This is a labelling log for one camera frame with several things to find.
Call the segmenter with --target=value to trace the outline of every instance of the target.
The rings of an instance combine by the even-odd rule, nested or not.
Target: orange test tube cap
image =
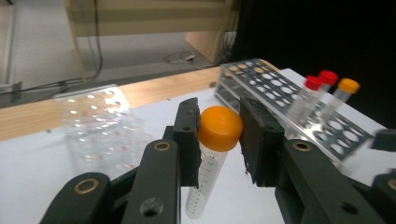
[[[201,115],[200,142],[218,152],[233,149],[242,133],[242,120],[238,114],[226,106],[215,105]]]
[[[341,81],[338,83],[338,88],[340,88],[342,91],[346,91],[347,93],[354,94],[358,91],[358,89],[361,87],[358,82],[349,79],[349,78],[343,78]]]

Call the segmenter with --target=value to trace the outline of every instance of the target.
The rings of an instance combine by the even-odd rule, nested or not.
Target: plastic test tube
[[[229,150],[233,149],[242,132],[242,120],[230,108],[212,106],[201,116],[199,130],[201,166],[199,188],[191,187],[186,202],[186,214],[196,219],[204,212]]]
[[[332,100],[323,108],[319,119],[321,122],[326,123],[333,115],[334,112],[361,87],[358,82],[343,78],[338,83],[338,88],[335,90]]]
[[[319,88],[321,85],[322,81],[318,77],[307,76],[304,86],[301,87],[286,117],[296,125],[304,124],[320,99]]]
[[[329,70],[322,70],[319,72],[318,78],[323,82],[320,87],[322,94],[329,91],[330,87],[338,81],[338,75]]]

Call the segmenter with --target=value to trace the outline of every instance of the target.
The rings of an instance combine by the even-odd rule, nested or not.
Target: rack hole
[[[265,96],[270,98],[271,100],[275,99],[275,96],[272,93],[270,93],[270,92],[265,93]]]
[[[105,91],[106,98],[113,97],[115,95],[114,91]]]
[[[359,137],[356,134],[349,132],[349,131],[344,131],[344,136],[347,139],[354,141],[354,142],[357,142],[359,140]]]
[[[277,92],[277,91],[273,91],[273,95],[275,95],[275,96],[280,96],[280,94],[279,94],[279,92]]]
[[[319,110],[316,110],[316,111],[314,112],[314,114],[315,114],[315,116],[316,116],[316,117],[320,117],[320,115],[321,115],[321,111],[319,111]]]
[[[334,130],[331,128],[326,128],[323,130],[327,135],[334,135]]]
[[[262,74],[262,77],[265,79],[272,79],[271,75],[269,74]]]
[[[349,213],[351,215],[357,215],[359,213],[358,208],[356,208],[356,206],[353,205],[352,203],[344,203],[344,202],[342,202],[340,207],[345,212],[347,212],[347,213]]]
[[[324,134],[324,133],[321,133],[321,132],[316,131],[316,132],[314,132],[314,136],[315,136],[317,139],[321,140],[321,141],[327,141],[327,136],[326,136],[326,134]]]
[[[344,119],[337,118],[337,121],[338,121],[339,123],[341,123],[342,125],[347,125],[347,122],[346,122]]]
[[[337,121],[334,120],[330,120],[329,121],[330,126],[332,126],[335,130],[342,130],[343,129],[343,125],[341,125],[340,123],[338,123]]]
[[[283,103],[283,102],[281,102],[281,101],[275,101],[275,103],[277,104],[277,105],[280,105],[280,106],[285,106],[285,103]]]
[[[330,147],[332,148],[332,150],[338,152],[339,154],[343,154],[344,153],[344,149],[336,144],[331,144]]]
[[[346,139],[337,139],[337,143],[341,146],[341,147],[350,147],[350,142],[347,141]]]
[[[228,67],[228,69],[230,69],[231,71],[238,71],[239,69],[237,68],[237,67],[235,67],[235,66],[230,66],[230,67]]]
[[[254,71],[256,71],[257,73],[263,73],[264,70],[260,69],[260,67],[255,67]]]
[[[272,82],[272,84],[274,84],[276,86],[282,86],[282,83],[278,80],[272,80],[271,82]]]
[[[264,92],[264,91],[265,91],[265,88],[262,87],[262,86],[257,86],[256,89],[257,89],[258,91],[261,91],[261,92]]]
[[[242,63],[238,64],[237,66],[239,68],[242,68],[242,69],[247,69],[248,68],[245,64],[242,64]]]
[[[293,91],[287,87],[282,87],[280,88],[283,92],[287,93],[287,94],[291,94]]]
[[[309,123],[309,122],[306,122],[306,123],[303,125],[303,127],[304,127],[305,129],[310,129],[310,128],[312,127],[312,124]]]
[[[362,131],[362,130],[357,130],[357,129],[350,128],[350,127],[349,127],[349,129],[350,129],[350,131],[352,131],[353,133],[355,133],[355,134],[357,134],[357,135],[360,135],[360,136],[363,136],[363,131]]]
[[[110,109],[118,109],[121,107],[121,103],[120,102],[110,103],[110,104],[107,104],[107,107]]]

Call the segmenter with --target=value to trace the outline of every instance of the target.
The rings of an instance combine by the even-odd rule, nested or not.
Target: black panel
[[[295,204],[298,201],[293,194],[289,190],[278,191],[276,198],[281,210],[288,210],[282,212],[283,216],[286,215],[285,221],[293,223],[294,220],[301,220],[301,223],[323,224],[385,223],[348,179],[312,143],[303,140],[287,141],[281,160],[304,204],[304,211],[297,214],[299,211]]]
[[[356,79],[348,103],[396,127],[396,1],[246,0],[232,62],[262,58],[316,75],[330,69]]]
[[[285,130],[257,100],[241,98],[239,116],[244,124],[240,143],[247,171],[257,186],[274,187]]]

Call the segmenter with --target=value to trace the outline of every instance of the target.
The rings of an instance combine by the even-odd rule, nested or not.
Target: red cap
[[[338,75],[329,70],[321,70],[318,78],[322,80],[324,84],[334,85],[338,81]]]
[[[318,77],[307,76],[305,81],[305,86],[312,91],[317,91],[321,86],[322,81]]]

